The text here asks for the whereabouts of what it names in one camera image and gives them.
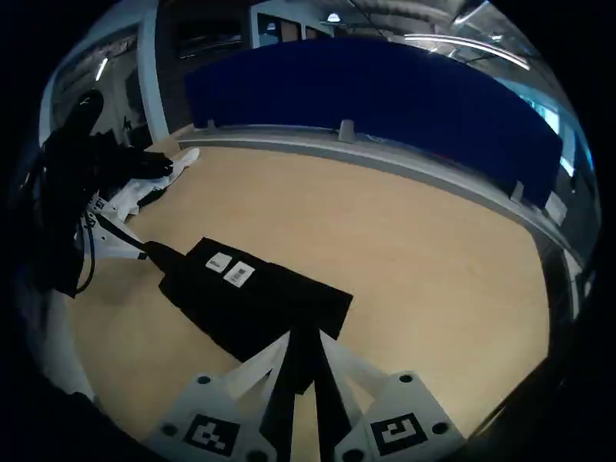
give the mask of black cable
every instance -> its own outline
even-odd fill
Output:
[[[379,32],[379,35],[381,37],[383,37],[385,39],[385,35],[383,35],[383,33],[379,30],[379,28],[377,28],[374,23],[372,22],[372,19],[370,19],[370,16],[367,15],[363,9],[361,9],[359,6],[357,6],[357,3],[355,3],[353,0],[347,0],[352,6],[353,8],[355,8],[358,12],[360,12],[364,18],[366,18],[366,20],[368,21],[368,23],[374,28],[375,31]]]
[[[95,266],[95,258],[94,258],[94,236],[92,235],[92,225],[88,222],[86,217],[84,216],[85,228],[88,230],[88,240],[90,243],[90,272],[88,273],[88,277],[85,282],[75,291],[75,295],[83,292],[92,282],[92,278],[94,277],[94,266]],[[83,253],[85,256],[85,239],[83,240]]]

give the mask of wall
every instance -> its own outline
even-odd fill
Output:
[[[211,62],[233,54],[213,53],[196,56],[192,59],[176,57],[176,31],[179,25],[200,20],[240,21],[242,48],[250,48],[249,10],[242,2],[203,2],[201,0],[182,0],[168,2],[159,7],[156,19],[156,72],[158,74],[162,107],[170,132],[193,122],[186,101],[184,78],[187,74]]]
[[[299,22],[302,27],[302,40],[306,38],[306,26],[333,36],[333,28],[321,25],[326,19],[325,12],[308,2],[296,3],[286,0],[269,0],[250,7],[250,46],[259,48],[259,27],[256,17],[259,13]]]
[[[59,63],[50,77],[43,92],[41,110],[38,121],[38,140],[42,143],[51,134],[52,93],[55,78],[59,70],[87,51],[98,41],[124,28],[137,25],[138,51],[137,66],[139,68],[139,84],[143,106],[146,111],[148,127],[152,140],[156,141],[169,134],[162,110],[158,77],[156,75],[156,50],[154,32],[156,27],[156,12],[158,0],[123,0],[111,7],[88,31],[85,37]]]

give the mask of white label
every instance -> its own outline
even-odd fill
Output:
[[[235,287],[241,287],[254,272],[254,268],[246,265],[244,262],[238,262],[229,270],[223,277],[225,281],[230,282]]]
[[[218,252],[215,256],[208,260],[206,266],[217,273],[222,273],[231,260],[232,258],[230,256]]]

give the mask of ceiling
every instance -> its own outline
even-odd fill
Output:
[[[541,54],[526,36],[489,2],[482,0],[287,0],[310,2],[326,22],[335,12],[333,25],[351,35],[383,36],[390,42],[414,45],[464,62],[494,78],[521,83],[556,99],[571,110],[567,96]],[[468,12],[467,20],[460,22]],[[407,42],[404,34],[440,34],[478,40],[526,58],[530,70],[494,55],[459,45]]]

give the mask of blue divider panel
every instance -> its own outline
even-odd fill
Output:
[[[186,77],[196,127],[340,127],[416,146],[484,173],[540,207],[562,141],[496,80],[437,53],[364,38],[287,42],[239,52]]]

